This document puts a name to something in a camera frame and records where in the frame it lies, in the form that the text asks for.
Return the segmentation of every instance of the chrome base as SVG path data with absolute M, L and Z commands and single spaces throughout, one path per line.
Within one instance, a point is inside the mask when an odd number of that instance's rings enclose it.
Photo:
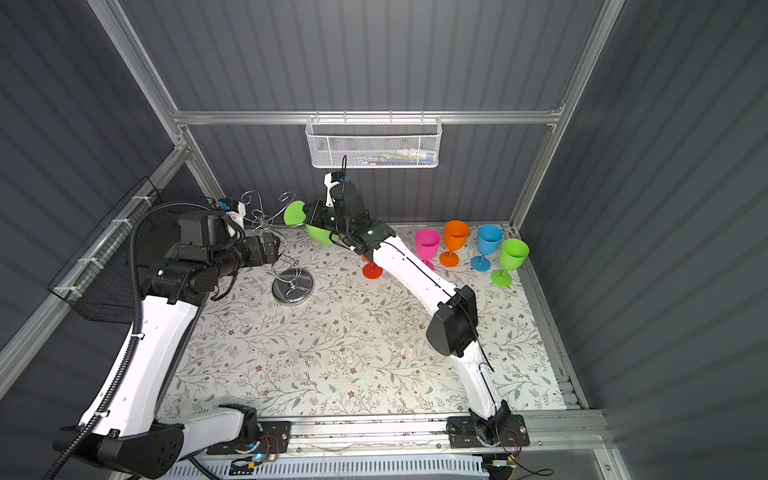
M 280 303 L 297 305 L 312 295 L 315 280 L 308 270 L 289 268 L 272 282 L 272 295 Z

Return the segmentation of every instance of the black wire basket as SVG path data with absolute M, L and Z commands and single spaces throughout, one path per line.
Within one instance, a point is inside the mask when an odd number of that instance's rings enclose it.
M 171 201 L 211 205 L 211 199 L 203 196 L 169 190 L 155 191 L 148 201 L 142 202 L 141 207 L 137 208 L 129 219 L 135 222 L 150 207 Z M 161 261 L 165 253 L 179 241 L 179 214 L 193 209 L 193 207 L 173 207 L 162 210 L 141 224 L 137 234 L 137 267 L 140 280 L 144 278 L 150 266 Z M 72 309 L 86 320 L 109 323 L 133 321 L 129 255 L 129 237 L 133 222 L 122 223 L 106 239 L 97 259 L 77 260 L 86 262 L 86 265 L 77 278 L 76 287 L 60 287 L 58 282 L 64 276 L 61 273 L 54 280 L 56 283 L 51 282 L 48 286 L 53 294 L 69 303 Z

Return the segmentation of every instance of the mounting plate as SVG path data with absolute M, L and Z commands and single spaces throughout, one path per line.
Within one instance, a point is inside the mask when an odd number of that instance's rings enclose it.
M 290 422 L 259 422 L 261 434 L 269 435 L 277 439 L 278 449 L 275 452 L 275 441 L 270 439 L 270 454 L 285 453 L 288 451 L 288 441 L 290 440 Z M 242 455 L 237 450 L 246 451 L 250 445 L 244 442 L 232 441 L 222 442 L 211 445 L 205 451 L 208 455 Z M 259 448 L 253 453 L 266 454 L 266 442 L 262 441 Z
M 452 449 L 470 449 L 487 447 L 475 434 L 475 420 L 469 415 L 448 417 L 445 429 L 451 441 Z M 520 415 L 510 415 L 507 425 L 498 430 L 502 445 L 505 447 L 527 447 L 531 444 L 525 420 Z

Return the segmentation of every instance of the white wire basket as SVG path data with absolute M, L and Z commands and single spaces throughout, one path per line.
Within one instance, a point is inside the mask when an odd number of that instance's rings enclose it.
M 423 121 L 408 124 L 306 122 L 312 166 L 341 168 L 434 168 L 440 152 L 442 124 Z

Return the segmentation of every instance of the wire mesh basket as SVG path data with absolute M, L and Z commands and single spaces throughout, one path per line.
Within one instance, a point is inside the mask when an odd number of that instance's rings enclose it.
M 147 201 L 142 201 L 131 212 L 127 221 L 117 223 L 84 268 L 73 279 L 71 286 L 60 287 L 61 276 L 66 268 L 52 280 L 48 289 L 69 303 L 72 309 L 86 320 L 109 323 L 131 323 L 134 317 L 131 292 L 130 242 L 132 225 L 150 207 L 169 201 L 189 201 L 208 205 L 206 197 L 182 194 L 164 190 L 152 192 Z M 174 207 L 149 217 L 137 233 L 137 269 L 143 279 L 152 263 L 161 261 L 165 253 L 180 238 L 179 214 L 193 210 L 192 207 Z
M 438 164 L 440 120 L 408 124 L 306 122 L 312 166 L 341 168 L 434 168 Z

